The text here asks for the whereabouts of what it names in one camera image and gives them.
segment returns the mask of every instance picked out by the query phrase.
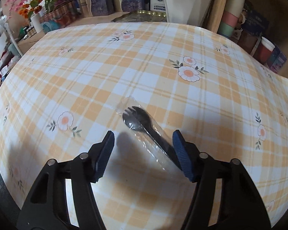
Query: white lamp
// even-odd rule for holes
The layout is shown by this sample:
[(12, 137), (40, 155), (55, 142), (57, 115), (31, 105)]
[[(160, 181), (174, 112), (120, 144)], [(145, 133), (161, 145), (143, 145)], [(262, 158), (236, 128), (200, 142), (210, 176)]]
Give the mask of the white lamp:
[(20, 56), (22, 57), (24, 55), (22, 54), (22, 52), (19, 49), (15, 39), (13, 38), (12, 32), (11, 32), (9, 26), (8, 26), (8, 23), (7, 23), (7, 18), (8, 18), (7, 16), (2, 16), (0, 18), (0, 37), (5, 32), (5, 34), (10, 37), (11, 42), (14, 44), (15, 48), (17, 49), (17, 51), (19, 52)]

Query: stacked cups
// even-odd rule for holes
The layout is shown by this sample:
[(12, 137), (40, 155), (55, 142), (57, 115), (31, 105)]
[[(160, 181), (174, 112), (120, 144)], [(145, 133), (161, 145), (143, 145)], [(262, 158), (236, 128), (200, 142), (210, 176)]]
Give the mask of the stacked cups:
[(218, 34), (230, 38), (241, 15), (245, 0), (227, 0)]

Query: clear plastic packaging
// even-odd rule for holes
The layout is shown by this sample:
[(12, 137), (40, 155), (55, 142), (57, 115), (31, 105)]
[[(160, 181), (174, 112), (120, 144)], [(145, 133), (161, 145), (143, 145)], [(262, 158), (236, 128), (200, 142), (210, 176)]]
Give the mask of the clear plastic packaging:
[(116, 112), (163, 170), (170, 171), (173, 175), (182, 174), (177, 166), (178, 159), (175, 160), (177, 156), (173, 153), (171, 138), (133, 97), (123, 99), (117, 105)]

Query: plaid cloth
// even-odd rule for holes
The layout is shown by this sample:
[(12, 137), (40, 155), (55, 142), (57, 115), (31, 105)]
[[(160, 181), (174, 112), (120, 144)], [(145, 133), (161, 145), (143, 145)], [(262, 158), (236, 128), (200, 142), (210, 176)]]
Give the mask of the plaid cloth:
[[(115, 111), (128, 96), (168, 136), (180, 129), (215, 159), (239, 158), (272, 225), (285, 213), (288, 79), (224, 37), (170, 23), (60, 29), (23, 56), (0, 89), (0, 172), (16, 203), (23, 205), (48, 159), (71, 160), (110, 129), (116, 144), (92, 185), (106, 227), (179, 229), (194, 184), (164, 171), (136, 141)], [(219, 204), (220, 183), (211, 223)]]

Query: cloth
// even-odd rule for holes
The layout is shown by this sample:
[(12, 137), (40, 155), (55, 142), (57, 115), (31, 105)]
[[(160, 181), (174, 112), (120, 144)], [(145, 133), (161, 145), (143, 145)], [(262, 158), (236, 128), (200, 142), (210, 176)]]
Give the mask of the cloth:
[(285, 213), (288, 79), (224, 37), (170, 23), (60, 29), (21, 58), (0, 88), (0, 173), (17, 205), (48, 159), (72, 160), (112, 130), (114, 150), (92, 184), (107, 229), (179, 229), (194, 184), (139, 146), (115, 111), (128, 96), (169, 137), (179, 129), (217, 160), (240, 159), (272, 225)]

